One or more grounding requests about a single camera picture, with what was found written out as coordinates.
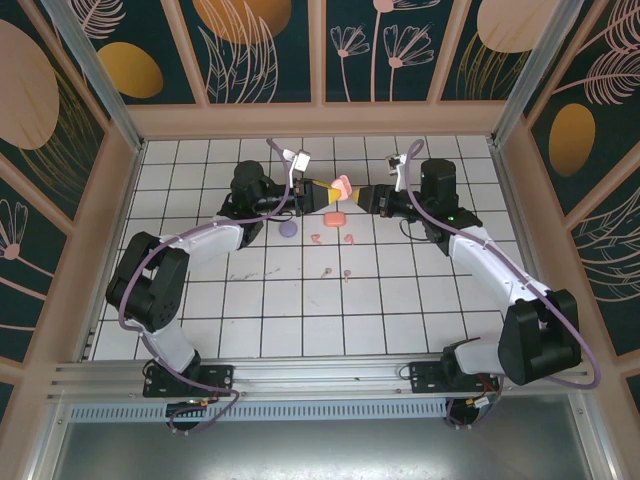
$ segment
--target white grid table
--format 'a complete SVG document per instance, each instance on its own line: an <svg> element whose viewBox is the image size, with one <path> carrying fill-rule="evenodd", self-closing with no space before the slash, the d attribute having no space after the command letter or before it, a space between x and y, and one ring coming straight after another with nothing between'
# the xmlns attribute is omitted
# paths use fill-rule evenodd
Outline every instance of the white grid table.
<svg viewBox="0 0 640 480"><path fill-rule="evenodd" d="M516 263L521 257L504 198L481 136L366 136L275 139L281 148L311 153L305 176L354 186L393 184L384 158L426 139L421 158L447 158L457 167L461 206L476 212ZM181 233L207 222L229 192L238 161L261 162L284 182L283 167L265 139L154 141L147 147L117 259L139 231ZM420 161L412 166L419 181ZM323 213L347 214L345 227L327 228ZM351 200L294 218L284 238L265 222L253 244L189 274L180 307L187 338L203 358L301 357L441 352L459 340L496 336L502 316L483 287L437 246L405 237L398 219L373 217ZM323 242L316 245L312 234ZM345 242L351 234L355 245ZM331 273L324 278L325 269ZM351 275L345 278L344 271ZM135 333L121 330L105 305L90 360L147 359Z"/></svg>

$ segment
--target pink object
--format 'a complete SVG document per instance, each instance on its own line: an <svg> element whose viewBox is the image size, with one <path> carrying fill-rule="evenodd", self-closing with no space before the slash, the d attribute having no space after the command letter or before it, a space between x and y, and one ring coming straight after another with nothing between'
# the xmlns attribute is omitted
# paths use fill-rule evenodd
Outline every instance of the pink object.
<svg viewBox="0 0 640 480"><path fill-rule="evenodd" d="M338 200L341 202L349 198L349 195L351 195L351 193L353 192L353 189L351 188L351 182L346 175L340 175L338 178L336 178L331 183L331 187L340 190L341 195Z"/></svg>
<svg viewBox="0 0 640 480"><path fill-rule="evenodd" d="M347 217L343 212L329 212L324 214L324 224L327 227L344 227Z"/></svg>

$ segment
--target white tile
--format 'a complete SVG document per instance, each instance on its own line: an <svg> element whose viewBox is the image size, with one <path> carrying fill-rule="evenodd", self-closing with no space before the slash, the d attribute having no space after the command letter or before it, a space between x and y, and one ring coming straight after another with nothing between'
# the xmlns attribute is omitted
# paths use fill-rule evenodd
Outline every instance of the white tile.
<svg viewBox="0 0 640 480"><path fill-rule="evenodd" d="M418 275L453 275L451 260L433 243L414 243Z"/></svg>
<svg viewBox="0 0 640 480"><path fill-rule="evenodd" d="M421 277L423 312L459 312L460 302L453 277Z"/></svg>
<svg viewBox="0 0 640 480"><path fill-rule="evenodd" d="M176 163L205 163L209 140L180 140Z"/></svg>
<svg viewBox="0 0 640 480"><path fill-rule="evenodd" d="M382 311L386 313L410 313L420 311L420 296L415 278L383 278Z"/></svg>
<svg viewBox="0 0 640 480"><path fill-rule="evenodd" d="M410 244L378 245L378 265L381 277L411 277L416 275Z"/></svg>
<svg viewBox="0 0 640 480"><path fill-rule="evenodd" d="M377 278L349 278L342 282L345 315L381 313L380 285Z"/></svg>
<svg viewBox="0 0 640 480"><path fill-rule="evenodd" d="M120 328L118 322L102 322L94 360L133 360L138 334Z"/></svg>
<svg viewBox="0 0 640 480"><path fill-rule="evenodd" d="M167 199L165 217L197 217L200 190L171 190Z"/></svg>
<svg viewBox="0 0 640 480"><path fill-rule="evenodd" d="M171 182L173 165L144 165L136 190L166 190Z"/></svg>
<svg viewBox="0 0 640 480"><path fill-rule="evenodd" d="M147 153L144 156L144 164L173 164L176 160L178 142L176 140L155 140L149 142Z"/></svg>
<svg viewBox="0 0 640 480"><path fill-rule="evenodd" d="M316 160L333 160L333 137L305 137L302 143L305 152Z"/></svg>
<svg viewBox="0 0 640 480"><path fill-rule="evenodd" d="M337 210L344 213L366 213L356 202L353 201L353 197L349 197L343 202L336 202Z"/></svg>
<svg viewBox="0 0 640 480"><path fill-rule="evenodd" d="M200 358L218 358L221 322L222 320L218 319L185 320L182 322L184 336L198 351Z"/></svg>
<svg viewBox="0 0 640 480"><path fill-rule="evenodd" d="M182 235L196 226L196 218L165 218L160 235Z"/></svg>
<svg viewBox="0 0 640 480"><path fill-rule="evenodd" d="M383 159L398 153L394 137L365 137L365 145L369 160Z"/></svg>
<svg viewBox="0 0 640 480"><path fill-rule="evenodd" d="M470 184L473 203L478 212L486 210L506 210L502 190L497 183L492 184Z"/></svg>
<svg viewBox="0 0 640 480"><path fill-rule="evenodd" d="M220 358L257 358L260 356L259 318L225 318L222 321Z"/></svg>
<svg viewBox="0 0 640 480"><path fill-rule="evenodd" d="M212 318L222 316L224 283L189 283L184 318Z"/></svg>
<svg viewBox="0 0 640 480"><path fill-rule="evenodd" d="M264 282L265 317L302 315L302 281L271 280Z"/></svg>
<svg viewBox="0 0 640 480"><path fill-rule="evenodd" d="M427 351L422 315L385 315L388 353L423 353Z"/></svg>
<svg viewBox="0 0 640 480"><path fill-rule="evenodd" d="M427 136L431 158L460 158L456 137Z"/></svg>
<svg viewBox="0 0 640 480"><path fill-rule="evenodd" d="M224 280L227 276L228 254L216 255L208 262L192 268L189 273L190 282L206 282Z"/></svg>
<svg viewBox="0 0 640 480"><path fill-rule="evenodd" d="M367 160L369 165L369 183L371 185L395 185L396 177L389 174L386 160Z"/></svg>
<svg viewBox="0 0 640 480"><path fill-rule="evenodd" d="M298 231L293 237L283 237L279 231L280 224L269 222L269 228L267 231L267 246L269 247L273 247L277 245L294 246L294 245L302 244L302 217L293 217L289 221L294 222L298 226Z"/></svg>
<svg viewBox="0 0 640 480"><path fill-rule="evenodd" d="M517 266L524 269L522 255L520 254L517 242L496 242L496 245L498 245L498 248L502 250Z"/></svg>
<svg viewBox="0 0 640 480"><path fill-rule="evenodd" d="M278 147L280 147L283 150L286 148L287 150L291 150L292 152L297 153L298 150L303 149L302 138L274 138L273 141L276 143L276 145L278 145ZM275 150L271 150L271 161L272 162L280 161L280 157L278 156Z"/></svg>
<svg viewBox="0 0 640 480"><path fill-rule="evenodd" d="M340 175L346 175L351 185L369 185L367 162L365 160L336 161L336 178Z"/></svg>
<svg viewBox="0 0 640 480"><path fill-rule="evenodd" d="M311 160L304 172L304 177L331 185L331 182L336 179L334 162L332 160Z"/></svg>
<svg viewBox="0 0 640 480"><path fill-rule="evenodd" d="M267 280L293 280L302 278L302 248L267 248Z"/></svg>
<svg viewBox="0 0 640 480"><path fill-rule="evenodd" d="M396 145L398 146L398 153L407 153L409 151L409 147L416 140L424 141L423 136L396 136ZM424 148L418 153L418 158L429 158L429 148L425 142Z"/></svg>
<svg viewBox="0 0 640 480"><path fill-rule="evenodd" d="M345 240L347 235L353 237L354 244L374 243L373 221L371 215L348 214L347 223L338 228L340 243L349 243Z"/></svg>
<svg viewBox="0 0 640 480"><path fill-rule="evenodd" d="M209 163L204 174L205 188L229 188L235 163Z"/></svg>
<svg viewBox="0 0 640 480"><path fill-rule="evenodd" d="M338 246L313 246L303 248L304 278L340 278Z"/></svg>
<svg viewBox="0 0 640 480"><path fill-rule="evenodd" d="M263 357L302 355L302 318L265 318L262 324Z"/></svg>
<svg viewBox="0 0 640 480"><path fill-rule="evenodd" d="M498 183L498 175L490 158L465 158L464 168L469 183Z"/></svg>
<svg viewBox="0 0 640 480"><path fill-rule="evenodd" d="M516 239L507 212L479 212L478 218L482 220L484 228L494 241Z"/></svg>
<svg viewBox="0 0 640 480"><path fill-rule="evenodd" d="M198 215L200 217L213 217L220 211L220 208L229 193L229 190L222 189L203 190Z"/></svg>
<svg viewBox="0 0 640 480"><path fill-rule="evenodd" d="M377 277L378 262L375 245L340 245L342 275L351 271L349 278Z"/></svg>
<svg viewBox="0 0 640 480"><path fill-rule="evenodd" d="M240 142L240 161L255 160L265 162L269 160L271 147L265 138L243 138Z"/></svg>
<svg viewBox="0 0 640 480"><path fill-rule="evenodd" d="M386 353L382 315L345 316L344 340L347 355Z"/></svg>
<svg viewBox="0 0 640 480"><path fill-rule="evenodd" d="M176 165L171 177L171 189L202 188L204 167L204 164Z"/></svg>
<svg viewBox="0 0 640 480"><path fill-rule="evenodd" d="M458 135L462 157L490 157L487 138L482 135Z"/></svg>
<svg viewBox="0 0 640 480"><path fill-rule="evenodd" d="M342 317L305 317L304 356L344 355Z"/></svg>
<svg viewBox="0 0 640 480"><path fill-rule="evenodd" d="M167 191L136 192L131 218L162 218L167 202Z"/></svg>
<svg viewBox="0 0 640 480"><path fill-rule="evenodd" d="M452 343L466 340L464 323L460 313L425 313L429 352L442 352Z"/></svg>
<svg viewBox="0 0 640 480"><path fill-rule="evenodd" d="M376 229L376 243L409 243L410 239L402 235L400 231L400 218L382 218L374 215L373 225ZM406 222L403 225L407 232Z"/></svg>
<svg viewBox="0 0 640 480"><path fill-rule="evenodd" d="M489 290L480 285L475 278L459 277L457 282L463 311L500 309L500 306L496 305L491 298Z"/></svg>
<svg viewBox="0 0 640 480"><path fill-rule="evenodd" d="M502 315L500 312L474 312L464 314L469 338L480 337L486 340L499 339L502 334Z"/></svg>
<svg viewBox="0 0 640 480"><path fill-rule="evenodd" d="M151 235L158 235L160 233L160 223L162 223L161 218L151 218L151 219L142 219L136 220L131 219L127 221L127 226L125 228L125 233L122 237L122 247L127 248L131 238L140 232L147 232Z"/></svg>
<svg viewBox="0 0 640 480"><path fill-rule="evenodd" d="M237 138L229 140L211 140L209 142L208 163L238 162L240 152L240 140Z"/></svg>
<svg viewBox="0 0 640 480"><path fill-rule="evenodd" d="M327 227L324 224L322 215L305 215L302 217L302 243L304 245L316 245L311 240L312 235L320 235L320 242L323 245L338 244L338 229L335 227Z"/></svg>
<svg viewBox="0 0 640 480"><path fill-rule="evenodd" d="M227 280L262 280L264 248L243 248L229 255Z"/></svg>
<svg viewBox="0 0 640 480"><path fill-rule="evenodd" d="M335 137L336 160L365 159L364 137Z"/></svg>
<svg viewBox="0 0 640 480"><path fill-rule="evenodd" d="M456 185L456 193L458 194L458 205L462 208L466 208L470 212L475 211L475 205L471 198L471 190L466 183Z"/></svg>
<svg viewBox="0 0 640 480"><path fill-rule="evenodd" d="M341 315L340 280L305 280L302 285L304 315Z"/></svg>
<svg viewBox="0 0 640 480"><path fill-rule="evenodd" d="M225 317L259 317L262 315L264 282L227 282L224 297Z"/></svg>

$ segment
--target cable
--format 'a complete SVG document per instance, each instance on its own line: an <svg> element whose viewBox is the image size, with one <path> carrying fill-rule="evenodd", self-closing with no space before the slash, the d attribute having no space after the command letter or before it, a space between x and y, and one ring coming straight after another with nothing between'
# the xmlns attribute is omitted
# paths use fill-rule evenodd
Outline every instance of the cable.
<svg viewBox="0 0 640 480"><path fill-rule="evenodd" d="M287 160L284 158L284 153L283 153L282 149L280 149L280 147L278 147L278 145L276 145L276 143L271 138L267 139L267 143L269 144L269 146L273 150L276 151L276 153L280 157L280 161L284 165L284 169L285 169L285 178L288 177L289 165L287 163ZM177 378L178 380L186 383L187 385L191 385L193 387L200 388L202 390L207 390L208 392L212 392L212 393L228 393L228 394L234 396L233 399L224 408L222 408L222 410L220 410L220 412L218 412L218 414L216 414L211 420L207 420L206 422L201 422L196 427L194 427L193 429L188 430L188 431L178 430L174 426L173 421L175 420L175 418L178 415L180 415L182 413L186 413L188 411L192 411L192 410L196 409L196 407L187 407L187 408L183 408L183 409L180 409L180 410L176 411L171 416L171 418L169 419L169 426L173 430L173 433L180 432L182 435L186 436L186 435L189 434L189 432L198 433L198 432L201 432L202 430L205 430L206 428L210 427L211 425L213 425L216 422L216 420L218 420L218 418L220 418L225 413L227 413L227 411L231 407L233 407L233 405L235 405L235 403L240 398L240 392L238 392L237 390L234 390L232 388L220 388L220 387L214 387L214 386L211 386L211 385L204 385L202 383L194 382L193 380L191 380L189 378L186 378L183 375L181 375L179 372L177 372L176 370L171 368L164 360L162 360L159 357L158 352L153 348L153 346L149 343L149 341L143 335L142 328L141 327L132 327L132 326L127 325L125 323L125 313L124 313L124 311L125 311L125 307L127 305L127 302L129 301L129 296L131 295L131 291L133 290L133 287L135 286L136 282L138 281L138 279L142 275L142 272L144 271L145 267L149 264L149 262L151 262L151 260L153 260L153 258L156 255L158 255L158 253L160 253L165 248L170 247L174 243L182 243L183 241L188 240L191 236L193 236L193 235L195 235L197 233L205 232L207 230L210 230L210 229L218 227L218 226L224 226L224 225L248 225L248 224L251 224L251 223L258 223L258 222L262 222L264 220L269 220L270 218L276 216L280 210L282 210L282 208L284 207L285 203L287 202L287 199L289 198L289 190L290 190L289 182L286 182L285 183L284 195L282 196L282 200L276 206L276 208L273 209L273 211L271 211L270 213L268 213L266 215L259 216L257 218L248 218L248 219L241 219L241 220L231 220L231 219L225 219L225 220L220 220L220 221L213 220L210 223L194 227L194 228L192 228L190 230L187 230L186 232L184 232L181 235L177 235L177 236L175 236L173 238L170 238L166 242L161 243L156 248L151 250L151 252L142 260L140 265L138 265L138 268L133 273L133 276L131 277L131 280L129 281L129 283L127 284L127 287L124 290L124 294L122 295L122 300L120 301L120 307L118 308L118 323L120 324L120 327L123 328L124 330L136 332L140 336L140 338L142 339L142 343L147 348L147 350L149 351L151 356L154 358L156 363L158 363L160 366L165 368L175 378Z"/></svg>
<svg viewBox="0 0 640 480"><path fill-rule="evenodd" d="M400 233L402 233L409 240L413 240L414 242L428 242L429 241L428 238L415 238L415 237L412 237L411 235L409 235L408 233L406 233L404 231L404 228L402 228L402 222L407 222L407 227L408 227L409 226L409 220L407 220L406 218L403 218L402 220L400 220L400 223L398 223L398 226L400 227Z"/></svg>
<svg viewBox="0 0 640 480"><path fill-rule="evenodd" d="M409 178L408 174L409 174L409 164L411 162L411 160L418 155L418 153L420 153L420 151L422 150L422 148L424 147L424 140L416 140L414 141L411 146L409 147L409 151L407 152L407 161L404 165L404 174L405 174L405 178ZM538 289L536 287L534 287L533 285L531 285L529 283L529 280L527 280L527 278L520 273L520 271L515 268L513 266L513 264L511 263L511 261L509 260L509 258L504 255L500 250L498 250L496 247L494 247L491 243L486 243L484 240L481 240L480 238L471 235L467 232L463 232L462 230L458 230L457 228L451 227L449 225L447 225L446 223L442 223L439 220L435 219L434 217L432 217L431 215L429 215L427 212L425 212L425 210L422 208L422 206L420 205L420 203L418 203L418 201L416 200L416 196L413 194L413 192L411 191L411 189L407 189L407 193L409 195L409 198L411 199L411 203L413 204L414 208L420 213L420 215L422 215L428 222L432 223L433 225L442 228L454 235L460 235L461 237L464 237L468 240L471 240L475 243L477 243L478 245L481 245L483 248L486 248L487 250L489 250L491 253L493 253L496 257L498 257L498 259L509 269L511 270L511 272L513 272L513 274L518 277L518 280L520 280L522 282L523 285L525 285L529 291L531 293L533 293L536 297L538 297L538 299L540 299L540 301L543 303L543 305L545 307L547 307L548 310L550 310L558 320L560 320L560 322L564 325L564 327L569 330L569 333L571 333L571 335L573 335L573 338L576 339L576 341L578 342L578 344L582 347L582 349L584 350L584 352L587 354L587 357L589 357L589 361L591 362L591 365L593 366L593 380L591 381L591 383L588 384L581 384L581 383L575 383L575 382L569 382L566 380L563 380L561 378L556 378L556 377L546 377L547 380L550 380L552 382L555 382L559 385L563 385L565 387L573 387L573 388L577 388L580 390L591 390L596 388L599 384L600 384L600 380L602 377L602 374L600 372L600 365L598 364L598 361L596 360L596 357L593 353L593 351L591 350L591 348L589 347L589 345L587 344L587 342L584 340L584 338L582 338L582 335L580 335L580 332L578 332L578 330L576 330L576 328L571 325L571 322L569 322L569 320L567 320L567 318L562 314L562 312L560 310L558 310L556 308L556 306L551 303L549 301L549 299L542 294L542 292L538 291Z"/></svg>

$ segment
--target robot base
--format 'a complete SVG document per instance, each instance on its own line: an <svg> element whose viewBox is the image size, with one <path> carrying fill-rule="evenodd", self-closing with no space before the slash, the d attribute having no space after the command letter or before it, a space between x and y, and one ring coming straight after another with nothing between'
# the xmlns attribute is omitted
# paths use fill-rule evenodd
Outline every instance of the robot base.
<svg viewBox="0 0 640 480"><path fill-rule="evenodd" d="M191 387L167 370L151 363L144 371L144 388L142 396L145 398L208 398L213 396L228 397L228 393L212 393L208 390ZM233 386L232 365L200 365L197 378L194 381L213 387L231 388Z"/></svg>

